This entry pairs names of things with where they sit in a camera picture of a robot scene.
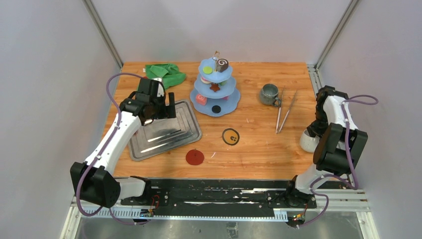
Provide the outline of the white ceramic cup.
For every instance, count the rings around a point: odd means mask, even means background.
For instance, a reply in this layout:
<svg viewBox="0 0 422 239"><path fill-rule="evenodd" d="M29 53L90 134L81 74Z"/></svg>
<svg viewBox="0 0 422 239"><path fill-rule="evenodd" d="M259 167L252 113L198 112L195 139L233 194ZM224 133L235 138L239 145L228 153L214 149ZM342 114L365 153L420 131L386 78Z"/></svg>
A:
<svg viewBox="0 0 422 239"><path fill-rule="evenodd" d="M300 147L308 153L314 153L319 140L319 136L311 136L308 130L305 129L300 137Z"/></svg>

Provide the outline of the salmon swirl roll cake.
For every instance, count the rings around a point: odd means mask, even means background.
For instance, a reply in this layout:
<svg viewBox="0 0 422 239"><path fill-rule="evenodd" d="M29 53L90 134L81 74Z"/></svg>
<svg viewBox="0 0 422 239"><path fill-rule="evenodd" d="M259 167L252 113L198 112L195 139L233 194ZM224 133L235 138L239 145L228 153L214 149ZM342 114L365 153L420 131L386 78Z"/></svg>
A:
<svg viewBox="0 0 422 239"><path fill-rule="evenodd" d="M205 97L201 94L197 94L196 97L195 97L195 101L196 101L196 103L198 103L202 106L205 106L207 104L208 99L207 99L207 97Z"/></svg>

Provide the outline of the steel rectangular tray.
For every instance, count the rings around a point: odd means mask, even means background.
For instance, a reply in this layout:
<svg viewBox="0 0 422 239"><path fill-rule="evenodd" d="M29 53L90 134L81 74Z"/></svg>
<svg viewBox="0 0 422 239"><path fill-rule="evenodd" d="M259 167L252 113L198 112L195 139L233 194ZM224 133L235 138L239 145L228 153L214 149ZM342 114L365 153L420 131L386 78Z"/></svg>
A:
<svg viewBox="0 0 422 239"><path fill-rule="evenodd" d="M175 108L175 118L155 120L140 127L132 136L128 148L133 161L141 161L202 138L202 131L190 102L178 101Z"/></svg>

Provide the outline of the pink frosted donut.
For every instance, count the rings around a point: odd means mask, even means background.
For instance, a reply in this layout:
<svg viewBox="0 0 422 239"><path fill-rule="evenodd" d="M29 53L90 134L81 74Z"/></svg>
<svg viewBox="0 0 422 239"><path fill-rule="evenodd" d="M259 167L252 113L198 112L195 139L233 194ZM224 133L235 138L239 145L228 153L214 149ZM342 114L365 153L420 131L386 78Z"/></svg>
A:
<svg viewBox="0 0 422 239"><path fill-rule="evenodd" d="M204 83L204 84L211 84L211 82L210 81L208 81L207 79L205 79L204 77L200 77L200 79L201 79L201 81Z"/></svg>

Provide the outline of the green macaron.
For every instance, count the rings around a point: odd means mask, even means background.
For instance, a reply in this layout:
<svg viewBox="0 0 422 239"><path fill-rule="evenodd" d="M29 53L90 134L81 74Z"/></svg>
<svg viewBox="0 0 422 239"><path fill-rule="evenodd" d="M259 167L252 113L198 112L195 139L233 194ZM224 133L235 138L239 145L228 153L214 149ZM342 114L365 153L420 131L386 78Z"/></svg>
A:
<svg viewBox="0 0 422 239"><path fill-rule="evenodd" d="M204 74L207 74L207 75L212 74L213 73L213 68L210 67L210 66L204 66L203 67L203 73Z"/></svg>

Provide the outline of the brown star cookie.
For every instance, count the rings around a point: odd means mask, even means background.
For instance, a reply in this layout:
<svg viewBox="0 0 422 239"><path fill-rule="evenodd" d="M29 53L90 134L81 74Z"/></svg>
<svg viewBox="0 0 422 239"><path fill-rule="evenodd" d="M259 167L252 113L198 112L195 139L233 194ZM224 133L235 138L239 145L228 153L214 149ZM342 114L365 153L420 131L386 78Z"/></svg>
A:
<svg viewBox="0 0 422 239"><path fill-rule="evenodd" d="M219 91L220 90L219 84L211 83L210 90L212 90L213 92Z"/></svg>

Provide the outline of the black round cookie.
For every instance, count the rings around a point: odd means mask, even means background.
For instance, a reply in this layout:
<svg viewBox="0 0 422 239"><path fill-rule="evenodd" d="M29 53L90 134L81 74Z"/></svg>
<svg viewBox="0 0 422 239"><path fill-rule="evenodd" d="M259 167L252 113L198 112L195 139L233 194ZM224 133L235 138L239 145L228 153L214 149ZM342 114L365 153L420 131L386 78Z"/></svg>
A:
<svg viewBox="0 0 422 239"><path fill-rule="evenodd" d="M218 105L214 105L214 106L211 108L211 111L212 111L212 113L213 113L213 114L219 114L219 113L221 112L221 107L220 107L220 106L218 106Z"/></svg>

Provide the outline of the grey ceramic mug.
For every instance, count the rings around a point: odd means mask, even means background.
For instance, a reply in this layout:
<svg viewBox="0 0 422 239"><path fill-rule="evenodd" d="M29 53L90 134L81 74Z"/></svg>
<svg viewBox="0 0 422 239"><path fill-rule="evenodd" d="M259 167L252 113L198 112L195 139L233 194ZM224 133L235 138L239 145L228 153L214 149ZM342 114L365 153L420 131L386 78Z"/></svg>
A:
<svg viewBox="0 0 422 239"><path fill-rule="evenodd" d="M267 106L280 107L279 89L274 84L265 84L259 92L259 101Z"/></svg>

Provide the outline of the dark chocolate swirl roll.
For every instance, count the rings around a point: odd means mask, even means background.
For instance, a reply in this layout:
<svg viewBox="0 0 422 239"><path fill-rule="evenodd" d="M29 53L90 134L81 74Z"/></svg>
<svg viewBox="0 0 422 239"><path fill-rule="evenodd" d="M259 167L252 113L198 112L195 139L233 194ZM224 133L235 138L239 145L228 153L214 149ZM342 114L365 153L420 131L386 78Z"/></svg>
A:
<svg viewBox="0 0 422 239"><path fill-rule="evenodd" d="M216 72L224 72L229 67L229 61L223 58L219 58L215 62L215 71Z"/></svg>

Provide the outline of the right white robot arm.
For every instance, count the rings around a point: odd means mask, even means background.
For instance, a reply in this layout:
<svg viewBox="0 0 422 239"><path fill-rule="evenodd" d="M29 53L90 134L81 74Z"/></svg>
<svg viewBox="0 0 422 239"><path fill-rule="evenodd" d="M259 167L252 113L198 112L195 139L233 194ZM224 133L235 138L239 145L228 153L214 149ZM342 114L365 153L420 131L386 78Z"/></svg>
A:
<svg viewBox="0 0 422 239"><path fill-rule="evenodd" d="M319 89L316 96L316 119L303 132L300 146L313 153L308 170L296 175L284 199L288 206L298 207L305 195L311 195L329 178L355 175L355 167L368 140L368 134L353 122L349 103L356 97L331 86Z"/></svg>

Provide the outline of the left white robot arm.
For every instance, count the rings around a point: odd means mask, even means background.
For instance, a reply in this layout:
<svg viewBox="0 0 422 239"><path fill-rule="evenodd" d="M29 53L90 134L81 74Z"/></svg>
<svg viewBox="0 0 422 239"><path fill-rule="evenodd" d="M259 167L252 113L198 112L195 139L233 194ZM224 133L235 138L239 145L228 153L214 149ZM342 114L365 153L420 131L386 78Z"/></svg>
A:
<svg viewBox="0 0 422 239"><path fill-rule="evenodd" d="M117 114L105 137L84 162L75 162L70 168L77 203L84 200L111 208L118 200L133 197L146 206L152 201L150 181L138 176L115 178L113 172L126 145L142 126L176 117L174 93L167 94L157 78L141 77L136 91L120 104L113 104Z"/></svg>

